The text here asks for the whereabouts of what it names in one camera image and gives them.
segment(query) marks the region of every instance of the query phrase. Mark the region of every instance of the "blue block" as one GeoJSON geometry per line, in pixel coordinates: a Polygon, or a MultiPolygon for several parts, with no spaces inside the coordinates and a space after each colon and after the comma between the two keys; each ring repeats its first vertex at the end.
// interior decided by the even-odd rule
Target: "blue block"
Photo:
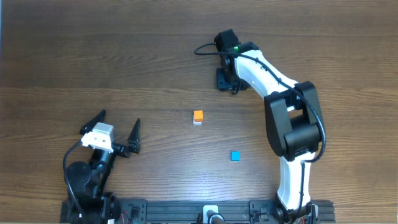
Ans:
{"type": "Polygon", "coordinates": [[[240,161],[241,160],[241,152],[232,151],[231,152],[231,161],[240,161]]]}

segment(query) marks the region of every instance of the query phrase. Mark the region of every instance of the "small cube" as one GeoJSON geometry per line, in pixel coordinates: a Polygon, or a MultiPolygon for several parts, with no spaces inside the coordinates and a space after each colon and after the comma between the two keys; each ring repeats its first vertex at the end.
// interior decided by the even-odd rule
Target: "small cube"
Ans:
{"type": "Polygon", "coordinates": [[[203,111],[194,111],[193,112],[193,121],[194,122],[203,122],[203,111]]]}
{"type": "Polygon", "coordinates": [[[232,151],[231,152],[231,161],[240,161],[241,160],[241,152],[232,151]]]}

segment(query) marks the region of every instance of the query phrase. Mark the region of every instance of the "wooden table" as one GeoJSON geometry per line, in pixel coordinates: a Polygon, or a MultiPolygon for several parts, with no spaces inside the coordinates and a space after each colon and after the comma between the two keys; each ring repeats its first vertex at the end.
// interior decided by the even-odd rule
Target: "wooden table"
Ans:
{"type": "Polygon", "coordinates": [[[340,222],[396,222],[397,15],[397,1],[375,0],[3,0],[0,222],[59,221],[63,155],[101,109],[120,143],[142,120],[141,153],[107,185],[118,197],[272,198],[279,160],[261,97],[219,92],[219,58],[193,54],[229,28],[318,89],[328,146],[312,198],[333,201],[340,222]]]}

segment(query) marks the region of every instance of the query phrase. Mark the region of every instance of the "black cable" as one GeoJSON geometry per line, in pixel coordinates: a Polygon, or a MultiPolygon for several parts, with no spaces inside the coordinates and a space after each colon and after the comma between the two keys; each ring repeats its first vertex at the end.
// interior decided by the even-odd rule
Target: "black cable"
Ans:
{"type": "Polygon", "coordinates": [[[83,223],[87,223],[86,220],[85,220],[85,216],[84,216],[84,214],[83,214],[83,209],[82,209],[82,207],[80,206],[78,200],[76,199],[75,194],[73,193],[72,187],[71,187],[71,185],[70,185],[70,183],[69,183],[69,176],[68,176],[68,172],[67,172],[67,160],[68,160],[68,156],[69,156],[69,154],[70,154],[73,150],[75,150],[80,144],[81,144],[81,141],[79,140],[78,142],[76,142],[76,144],[74,144],[74,145],[65,153],[65,155],[64,155],[64,157],[63,157],[62,165],[63,165],[63,174],[65,175],[65,181],[66,181],[66,183],[67,183],[68,191],[69,191],[70,196],[71,196],[71,198],[72,198],[72,200],[73,200],[73,203],[75,203],[75,205],[76,205],[76,207],[77,207],[77,210],[78,210],[79,213],[81,214],[81,217],[82,217],[82,219],[83,219],[83,223]]]}
{"type": "Polygon", "coordinates": [[[254,58],[254,57],[250,57],[248,55],[244,55],[244,54],[240,54],[240,53],[236,53],[236,52],[206,52],[206,53],[198,53],[198,50],[210,46],[210,45],[216,45],[215,43],[209,43],[209,44],[204,44],[202,46],[199,46],[198,48],[196,48],[193,53],[195,55],[227,55],[227,56],[232,56],[232,57],[244,57],[250,60],[255,61],[256,63],[259,63],[260,65],[262,65],[265,69],[265,71],[269,72],[274,78],[275,80],[278,81],[279,84],[281,84],[282,86],[286,87],[287,89],[289,89],[290,91],[292,91],[294,94],[296,94],[301,101],[310,109],[311,113],[314,115],[316,121],[317,121],[317,126],[318,129],[320,131],[320,135],[321,135],[321,140],[322,140],[322,145],[321,145],[321,149],[318,153],[318,155],[310,160],[305,160],[305,161],[301,161],[301,165],[302,165],[302,180],[301,180],[301,185],[300,185],[300,204],[298,205],[298,210],[295,216],[297,216],[300,212],[301,209],[301,205],[302,205],[302,201],[303,201],[303,188],[304,188],[304,170],[305,170],[305,163],[309,162],[309,163],[313,163],[318,161],[321,156],[323,155],[323,153],[325,152],[325,148],[326,148],[326,131],[325,131],[325,127],[317,113],[317,111],[315,111],[315,109],[313,108],[313,106],[311,105],[310,102],[308,102],[307,99],[305,99],[305,97],[299,92],[297,91],[295,88],[289,86],[288,84],[284,83],[282,81],[281,78],[278,78],[278,76],[262,61],[260,61],[258,58],[254,58]]]}

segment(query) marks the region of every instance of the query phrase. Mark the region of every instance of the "orange cube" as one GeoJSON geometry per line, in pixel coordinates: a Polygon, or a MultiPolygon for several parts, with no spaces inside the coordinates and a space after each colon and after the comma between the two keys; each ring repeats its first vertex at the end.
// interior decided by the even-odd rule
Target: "orange cube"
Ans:
{"type": "Polygon", "coordinates": [[[193,121],[194,122],[203,122],[203,111],[194,111],[193,112],[193,121]]]}

